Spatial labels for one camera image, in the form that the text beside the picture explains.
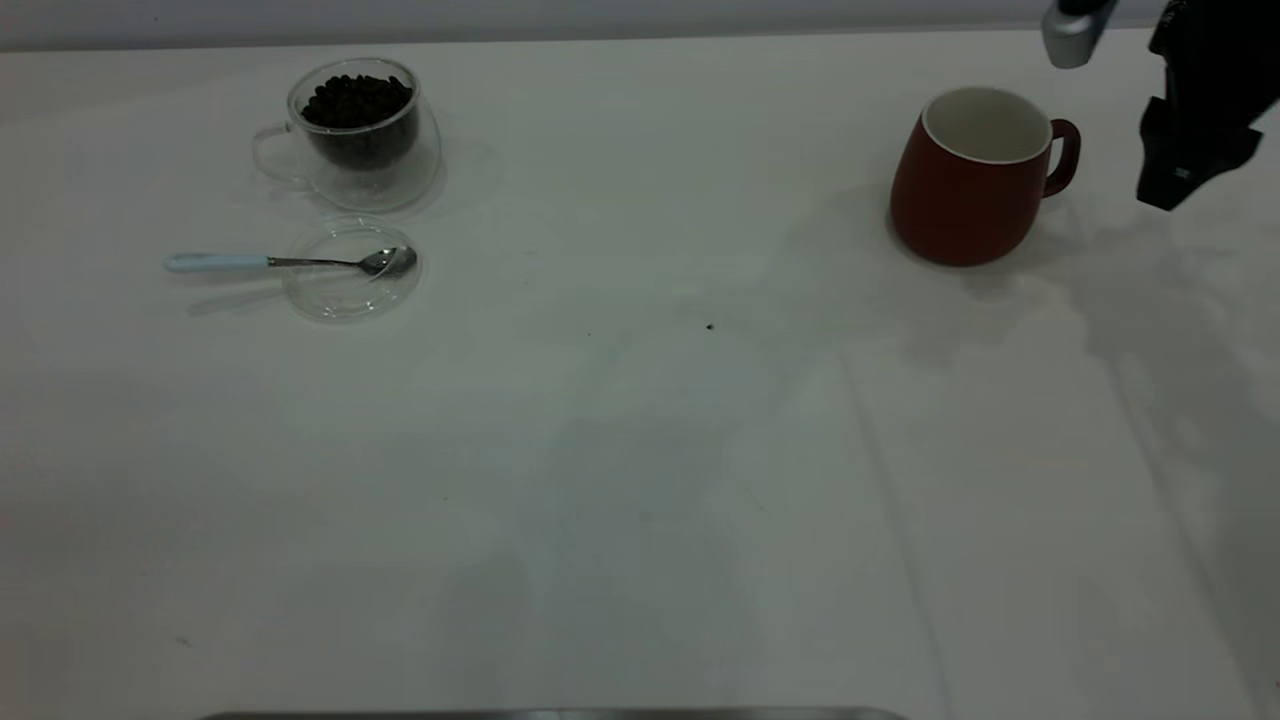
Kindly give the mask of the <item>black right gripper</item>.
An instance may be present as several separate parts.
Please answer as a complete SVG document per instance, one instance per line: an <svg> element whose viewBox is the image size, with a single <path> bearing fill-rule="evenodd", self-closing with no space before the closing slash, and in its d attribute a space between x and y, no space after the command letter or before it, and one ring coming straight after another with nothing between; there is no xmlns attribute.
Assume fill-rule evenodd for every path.
<svg viewBox="0 0 1280 720"><path fill-rule="evenodd" d="M1149 41L1165 95L1140 118L1139 202L1172 211L1217 176L1244 167L1277 101L1276 1L1169 1Z"/></svg>

